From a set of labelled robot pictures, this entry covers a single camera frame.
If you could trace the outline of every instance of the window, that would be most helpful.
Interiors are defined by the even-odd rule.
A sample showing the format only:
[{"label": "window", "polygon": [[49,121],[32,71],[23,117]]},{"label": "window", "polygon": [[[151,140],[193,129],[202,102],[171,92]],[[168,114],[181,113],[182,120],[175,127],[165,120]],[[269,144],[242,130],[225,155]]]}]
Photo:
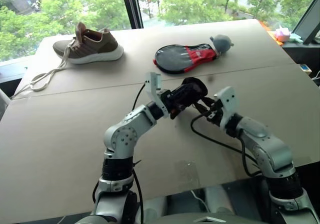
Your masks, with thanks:
[{"label": "window", "polygon": [[139,0],[144,27],[256,18],[292,31],[313,0]]},{"label": "window", "polygon": [[[143,26],[166,27],[257,18],[290,31],[313,0],[138,0]],[[141,27],[135,0],[0,0],[0,62],[33,55],[44,37],[90,29]],[[139,25],[133,19],[139,16]]]},{"label": "window", "polygon": [[44,37],[90,29],[130,29],[124,0],[0,0],[0,62],[30,56]]}]

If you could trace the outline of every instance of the window frame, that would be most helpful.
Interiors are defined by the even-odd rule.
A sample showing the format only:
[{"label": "window frame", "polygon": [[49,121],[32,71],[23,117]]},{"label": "window frame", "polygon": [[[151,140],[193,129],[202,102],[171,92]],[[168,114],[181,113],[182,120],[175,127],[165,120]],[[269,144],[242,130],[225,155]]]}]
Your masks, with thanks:
[{"label": "window frame", "polygon": [[132,29],[144,28],[142,21],[139,0],[124,0],[125,8]]},{"label": "window frame", "polygon": [[320,31],[320,0],[313,0],[300,21],[293,29],[293,33],[301,36],[303,44],[308,45]]}]

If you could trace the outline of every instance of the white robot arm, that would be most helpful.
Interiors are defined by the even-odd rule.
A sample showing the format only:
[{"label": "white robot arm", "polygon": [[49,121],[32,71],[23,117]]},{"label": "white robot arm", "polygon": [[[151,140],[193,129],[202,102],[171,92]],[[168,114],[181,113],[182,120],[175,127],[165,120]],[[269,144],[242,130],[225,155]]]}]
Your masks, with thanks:
[{"label": "white robot arm", "polygon": [[289,146],[274,136],[264,124],[236,113],[237,98],[232,87],[226,87],[214,95],[209,106],[207,111],[202,105],[196,104],[209,122],[239,139],[254,155],[267,181],[270,199],[283,218],[291,220],[291,215],[298,215],[293,211],[307,210],[313,217],[310,224],[320,224],[309,196],[300,184]]},{"label": "white robot arm", "polygon": [[[104,136],[105,152],[102,175],[95,192],[95,207],[92,215],[77,224],[133,224],[137,211],[137,195],[130,191],[133,185],[134,148],[140,136],[154,127],[161,117],[174,119],[186,107],[195,107],[218,125],[228,135],[238,138],[256,158],[265,176],[270,199],[278,207],[284,223],[301,224],[299,220],[310,220],[306,224],[320,224],[319,218],[309,200],[307,192],[301,187],[293,165],[289,147],[275,137],[268,128],[248,117],[236,113],[237,99],[232,87],[226,87],[214,96],[205,97],[206,86],[198,79],[189,77],[173,91],[160,90],[160,75],[149,73],[145,87],[152,101],[128,113],[118,124],[110,127]],[[209,110],[197,102],[202,100]],[[189,213],[165,216],[155,223],[225,223],[260,224],[236,216],[220,217],[214,213]]]}]

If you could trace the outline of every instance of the brown sneaker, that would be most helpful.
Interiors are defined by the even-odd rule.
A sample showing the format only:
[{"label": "brown sneaker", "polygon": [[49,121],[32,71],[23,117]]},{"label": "brown sneaker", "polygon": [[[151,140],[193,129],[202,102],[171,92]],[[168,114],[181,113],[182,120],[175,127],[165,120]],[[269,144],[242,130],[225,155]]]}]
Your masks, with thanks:
[{"label": "brown sneaker", "polygon": [[[67,45],[73,40],[60,40],[53,44],[53,50],[63,58]],[[79,22],[75,28],[75,40],[70,47],[67,60],[73,64],[85,64],[99,61],[113,61],[124,53],[109,30],[103,32],[87,29]]]}]

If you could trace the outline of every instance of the cardboard sheet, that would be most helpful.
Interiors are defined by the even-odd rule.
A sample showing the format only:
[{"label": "cardboard sheet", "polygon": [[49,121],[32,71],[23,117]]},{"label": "cardboard sheet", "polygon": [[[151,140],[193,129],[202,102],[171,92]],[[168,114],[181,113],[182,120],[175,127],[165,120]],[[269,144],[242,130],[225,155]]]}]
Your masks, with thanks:
[{"label": "cardboard sheet", "polygon": [[[210,96],[235,87],[238,112],[268,125],[291,147],[298,166],[320,160],[320,92],[298,65],[198,78]],[[174,89],[182,80],[165,80],[163,88]],[[140,87],[13,100],[0,122],[0,223],[91,211],[92,190],[102,170],[104,132],[131,110]],[[138,105],[149,101],[143,92]],[[189,107],[175,120],[162,118],[138,141],[134,159],[142,160],[136,172],[145,199],[246,178],[239,154],[191,132],[196,115]],[[195,128],[240,147],[205,119]]]},{"label": "cardboard sheet", "polygon": [[[163,80],[294,63],[255,19],[119,30],[112,31],[112,34],[124,47],[124,55],[119,60],[83,65],[68,64],[68,69],[55,74],[45,90],[25,91],[16,98],[143,83],[146,72],[160,73],[153,64],[153,59],[161,47],[171,44],[189,46],[211,44],[210,36],[218,34],[228,35],[234,43],[225,55],[204,63],[187,74],[163,74]],[[44,38],[34,56],[33,66],[28,68],[17,90],[36,75],[56,68],[61,59],[54,52],[52,45],[58,40],[70,40],[72,36],[74,35]]]}]

